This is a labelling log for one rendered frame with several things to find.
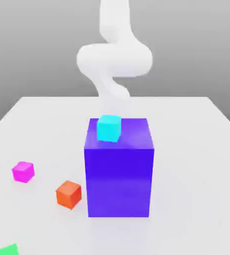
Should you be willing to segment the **small cyan cube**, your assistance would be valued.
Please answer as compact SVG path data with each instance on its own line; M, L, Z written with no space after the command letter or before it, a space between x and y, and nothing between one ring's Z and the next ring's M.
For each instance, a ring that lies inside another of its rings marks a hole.
M121 135L122 119L116 115L102 115L97 121L97 139L117 142Z

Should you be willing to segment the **small orange cube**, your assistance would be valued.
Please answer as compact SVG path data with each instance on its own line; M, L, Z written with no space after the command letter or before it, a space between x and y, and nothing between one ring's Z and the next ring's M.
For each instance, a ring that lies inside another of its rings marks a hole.
M59 205L72 210L82 199L81 186L66 180L56 189L56 198Z

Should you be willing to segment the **small magenta cube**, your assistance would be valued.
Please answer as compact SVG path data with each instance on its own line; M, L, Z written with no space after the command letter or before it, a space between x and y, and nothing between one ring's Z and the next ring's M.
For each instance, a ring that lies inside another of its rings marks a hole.
M15 181L28 183L35 176L34 165L30 162L20 161L12 169Z

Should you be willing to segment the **small green cube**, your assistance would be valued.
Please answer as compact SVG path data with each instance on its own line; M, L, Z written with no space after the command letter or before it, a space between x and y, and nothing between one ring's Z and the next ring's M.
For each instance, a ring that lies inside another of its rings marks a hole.
M16 243L0 248L0 255L19 255L18 246Z

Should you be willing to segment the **large purple box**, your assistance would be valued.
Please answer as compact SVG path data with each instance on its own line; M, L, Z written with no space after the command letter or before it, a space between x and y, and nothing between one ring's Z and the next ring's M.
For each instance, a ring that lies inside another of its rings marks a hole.
M89 217L148 217L154 145L146 119L122 119L117 143L97 140L90 119L84 146Z

